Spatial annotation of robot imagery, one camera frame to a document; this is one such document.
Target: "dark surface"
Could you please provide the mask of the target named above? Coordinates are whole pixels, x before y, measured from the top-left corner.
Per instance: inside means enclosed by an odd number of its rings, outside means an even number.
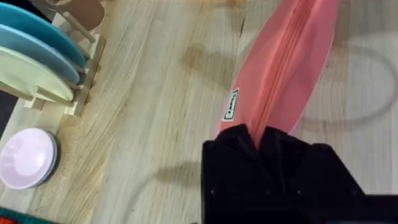
[[[0,2],[5,2],[18,6],[48,21],[48,19],[39,10],[32,6],[27,0],[0,0]],[[0,137],[2,136],[2,133],[6,128],[7,122],[10,118],[16,102],[17,98],[15,96],[0,91]]]
[[[17,103],[17,98],[3,91],[0,91],[0,136],[6,128],[10,115]]]

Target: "plate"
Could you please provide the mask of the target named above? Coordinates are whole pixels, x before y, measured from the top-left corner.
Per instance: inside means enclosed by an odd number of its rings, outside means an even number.
[[[49,170],[47,171],[47,173],[44,175],[43,178],[41,178],[33,187],[39,186],[40,184],[42,184],[43,182],[45,182],[47,180],[47,178],[49,177],[49,175],[53,172],[55,164],[57,163],[57,157],[58,157],[58,146],[57,146],[57,142],[55,141],[52,133],[46,131],[46,133],[48,134],[48,136],[50,136],[52,142],[53,142],[53,146],[54,146],[54,156],[50,165]]]
[[[24,129],[0,153],[0,179],[12,189],[34,187],[50,172],[54,156],[49,134],[38,128]]]
[[[71,89],[50,69],[14,50],[0,47],[0,82],[25,94],[49,100],[36,93],[39,86],[65,100],[71,101]]]
[[[79,82],[79,74],[65,57],[29,34],[0,24],[0,47],[15,50],[40,62],[65,80]]]
[[[32,35],[84,67],[85,59],[75,43],[44,19],[19,7],[0,2],[0,24]]]

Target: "zipper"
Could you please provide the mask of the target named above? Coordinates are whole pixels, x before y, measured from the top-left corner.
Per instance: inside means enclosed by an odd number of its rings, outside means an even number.
[[[266,78],[262,93],[261,100],[257,106],[256,114],[252,120],[254,143],[258,147],[260,139],[257,136],[262,136],[264,132],[264,125],[268,122],[271,111],[275,105],[276,97],[279,95],[276,91],[284,80],[284,72],[290,63],[293,56],[293,51],[297,46],[300,35],[302,35],[303,28],[305,27],[312,7],[316,0],[298,0],[293,16],[287,26],[287,30],[282,37],[279,44],[279,50],[271,64],[270,72],[273,74]]]

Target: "blue plate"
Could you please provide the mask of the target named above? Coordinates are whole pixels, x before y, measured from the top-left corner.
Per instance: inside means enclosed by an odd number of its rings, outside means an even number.
[[[0,47],[15,50],[73,83],[79,82],[79,74],[59,52],[41,40],[19,30],[0,24]]]
[[[0,2],[0,24],[32,35],[58,50],[75,64],[81,67],[85,65],[83,54],[75,43],[56,27],[28,11]]]

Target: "green object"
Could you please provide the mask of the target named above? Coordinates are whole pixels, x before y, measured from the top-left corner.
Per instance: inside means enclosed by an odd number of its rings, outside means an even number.
[[[0,208],[0,217],[14,220],[18,224],[54,224],[43,219],[35,218],[19,212],[14,212],[5,208]]]

